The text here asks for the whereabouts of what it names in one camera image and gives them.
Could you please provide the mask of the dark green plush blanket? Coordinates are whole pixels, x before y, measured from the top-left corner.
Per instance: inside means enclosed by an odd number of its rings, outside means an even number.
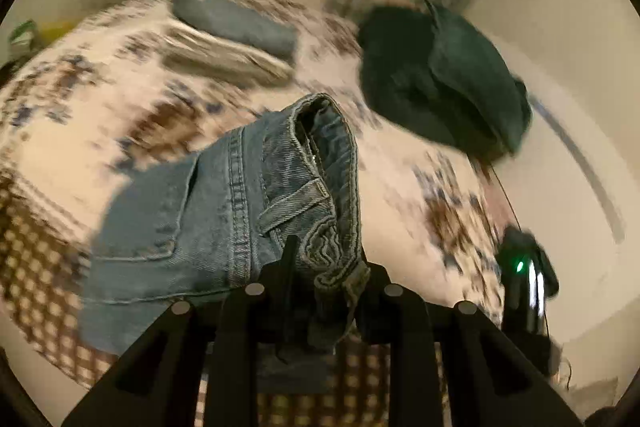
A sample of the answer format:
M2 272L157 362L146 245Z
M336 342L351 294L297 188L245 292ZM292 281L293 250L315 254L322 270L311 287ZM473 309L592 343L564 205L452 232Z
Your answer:
M532 120L525 84L465 18L435 3L377 5L357 41L375 113L482 164L518 153Z

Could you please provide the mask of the folded jeans on stack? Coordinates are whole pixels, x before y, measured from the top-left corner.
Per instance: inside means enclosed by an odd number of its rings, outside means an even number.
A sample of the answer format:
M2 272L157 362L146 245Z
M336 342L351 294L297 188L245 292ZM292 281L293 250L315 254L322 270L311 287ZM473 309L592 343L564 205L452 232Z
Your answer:
M292 62L297 30L231 0L171 0L180 22L214 37L246 44Z

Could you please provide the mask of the folded light clothes stack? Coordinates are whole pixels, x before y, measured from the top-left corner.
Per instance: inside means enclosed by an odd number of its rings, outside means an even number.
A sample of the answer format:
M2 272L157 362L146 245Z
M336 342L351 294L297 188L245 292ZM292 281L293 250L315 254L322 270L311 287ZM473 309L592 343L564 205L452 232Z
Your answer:
M199 75L236 87L282 87L294 79L294 67L254 46L214 37L170 20L163 27L160 55L177 72Z

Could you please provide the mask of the floral bed blanket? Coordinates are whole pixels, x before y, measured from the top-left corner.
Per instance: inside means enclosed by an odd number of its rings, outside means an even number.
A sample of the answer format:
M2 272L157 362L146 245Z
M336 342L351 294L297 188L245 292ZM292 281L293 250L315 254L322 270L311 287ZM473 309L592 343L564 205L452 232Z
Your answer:
M297 30L287 86L171 65L168 2L130 0L2 89L2 300L29 347L90 387L168 305L254 281L290 235L320 299L356 303L376 262L499 320L472 161L364 103L350 23L234 2Z

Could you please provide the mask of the white bed headboard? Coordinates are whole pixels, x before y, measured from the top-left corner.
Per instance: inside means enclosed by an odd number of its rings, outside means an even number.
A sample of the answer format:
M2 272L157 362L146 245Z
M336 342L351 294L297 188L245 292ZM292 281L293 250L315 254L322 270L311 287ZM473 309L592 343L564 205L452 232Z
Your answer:
M639 185L570 92L513 44L491 41L524 81L532 108L518 153L495 172L559 277L548 319L552 335L568 343L639 296Z

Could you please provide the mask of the blue denim jeans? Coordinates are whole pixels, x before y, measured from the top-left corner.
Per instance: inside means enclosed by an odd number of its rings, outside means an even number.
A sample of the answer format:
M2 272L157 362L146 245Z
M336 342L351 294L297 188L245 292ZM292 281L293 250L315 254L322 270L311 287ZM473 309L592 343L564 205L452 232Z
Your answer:
M205 150L137 173L90 246L79 334L124 353L169 306L224 299L299 239L295 338L264 344L262 378L316 367L347 334L370 277L356 141L324 93L268 112Z

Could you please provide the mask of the green white clutter pile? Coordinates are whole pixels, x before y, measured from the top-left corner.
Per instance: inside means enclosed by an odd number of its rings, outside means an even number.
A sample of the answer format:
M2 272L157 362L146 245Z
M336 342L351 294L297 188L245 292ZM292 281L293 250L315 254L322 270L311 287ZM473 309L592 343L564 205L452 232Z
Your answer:
M29 60L42 48L41 36L34 20L25 20L15 27L8 38L10 62Z

